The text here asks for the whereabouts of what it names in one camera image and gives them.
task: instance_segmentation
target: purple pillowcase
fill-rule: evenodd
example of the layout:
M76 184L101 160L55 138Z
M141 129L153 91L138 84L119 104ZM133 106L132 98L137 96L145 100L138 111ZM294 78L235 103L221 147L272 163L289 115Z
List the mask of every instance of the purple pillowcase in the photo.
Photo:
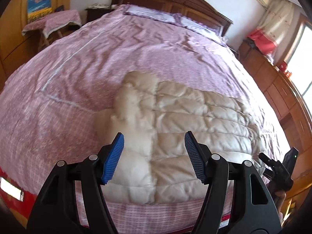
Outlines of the purple pillowcase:
M149 9L145 7L140 7L137 5L127 4L124 8L124 14L143 17L143 18L149 18L155 21L160 21L160 22L172 24L175 26L180 26L178 25L176 14Z
M216 29L209 28L202 23L197 23L190 18L182 16L180 13L172 14L169 12L163 12L145 7L140 7L137 5L127 4L124 8L124 14L149 18L155 21L160 21L178 27L186 28L222 46L226 46L226 44L216 35L217 32Z

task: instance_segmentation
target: pink tablecloth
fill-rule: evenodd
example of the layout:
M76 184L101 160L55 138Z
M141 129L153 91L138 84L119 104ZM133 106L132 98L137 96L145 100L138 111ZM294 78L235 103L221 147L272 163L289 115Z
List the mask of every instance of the pink tablecloth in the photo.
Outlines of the pink tablecloth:
M69 23L81 26L81 19L77 10L59 11L46 15L45 17L27 24L21 34L33 30L42 30L46 39L52 32L55 32Z

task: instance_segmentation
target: wooden dresser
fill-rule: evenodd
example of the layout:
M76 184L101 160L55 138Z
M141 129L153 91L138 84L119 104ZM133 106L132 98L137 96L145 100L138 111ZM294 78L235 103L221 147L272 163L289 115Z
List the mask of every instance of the wooden dresser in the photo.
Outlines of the wooden dresser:
M309 111L291 81L278 72L252 43L244 40L239 53L240 62L275 111L289 145L299 150L292 175L294 186L287 193L287 199L295 199L300 194L306 196L304 191L312 184L312 122Z

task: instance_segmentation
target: canvas painting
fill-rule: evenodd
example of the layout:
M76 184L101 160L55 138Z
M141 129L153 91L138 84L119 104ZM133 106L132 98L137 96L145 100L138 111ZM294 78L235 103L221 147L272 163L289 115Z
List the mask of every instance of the canvas painting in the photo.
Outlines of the canvas painting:
M51 0L27 0L27 21L31 23L52 13Z

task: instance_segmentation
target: hand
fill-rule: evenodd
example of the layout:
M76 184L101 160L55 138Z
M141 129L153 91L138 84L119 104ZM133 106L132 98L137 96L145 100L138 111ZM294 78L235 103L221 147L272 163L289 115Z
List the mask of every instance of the hand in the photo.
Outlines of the hand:
M281 190L281 191L275 192L275 195L277 196L277 198L275 199L274 203L275 203L277 212L280 213L280 210L286 198L286 193L284 190Z

